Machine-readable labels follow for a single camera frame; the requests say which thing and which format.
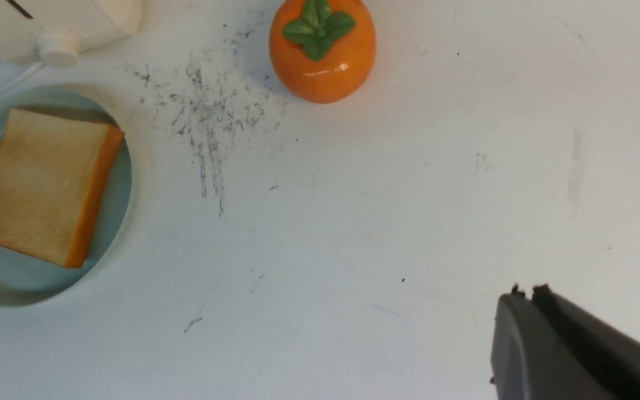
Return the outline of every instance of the gray scribble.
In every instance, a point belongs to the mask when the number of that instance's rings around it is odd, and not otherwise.
[[[559,15],[556,15],[556,14],[553,14],[553,15],[554,15],[554,19],[558,20],[559,23],[561,23],[564,26],[564,28],[567,28],[567,30],[569,30],[569,32],[572,33],[572,35],[577,36],[579,41],[581,41],[584,44],[587,44],[587,41],[584,40],[584,36],[582,36],[581,33],[575,31],[574,28],[572,28],[572,26],[569,25],[569,23],[567,23],[565,20],[561,19]]]

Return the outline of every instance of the white cap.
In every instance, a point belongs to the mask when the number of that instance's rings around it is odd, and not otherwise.
[[[36,41],[41,61],[54,67],[70,67],[78,63],[81,42],[77,37],[63,32],[45,33]]]

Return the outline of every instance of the toy fruit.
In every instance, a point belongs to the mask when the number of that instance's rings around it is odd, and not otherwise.
[[[361,0],[286,0],[269,38],[273,68],[296,96],[335,102],[359,88],[374,65],[376,35]]]

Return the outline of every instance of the white surface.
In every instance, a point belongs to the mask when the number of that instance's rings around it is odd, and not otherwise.
[[[640,340],[640,2],[368,2],[376,70],[330,106],[274,78],[277,5],[150,2],[27,84],[106,104],[140,186],[109,263],[0,309],[0,398],[494,398],[513,282]]]

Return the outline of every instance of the cable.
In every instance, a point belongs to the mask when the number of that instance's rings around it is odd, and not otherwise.
[[[23,83],[23,81],[26,81],[28,78],[33,76],[33,74],[40,71],[44,66],[46,66],[46,64],[33,63],[30,67],[26,68],[25,71],[20,73],[16,78],[8,81],[7,83],[0,84],[0,96],[5,92],[10,91],[10,89],[14,89],[16,86],[19,86],[21,83]]]

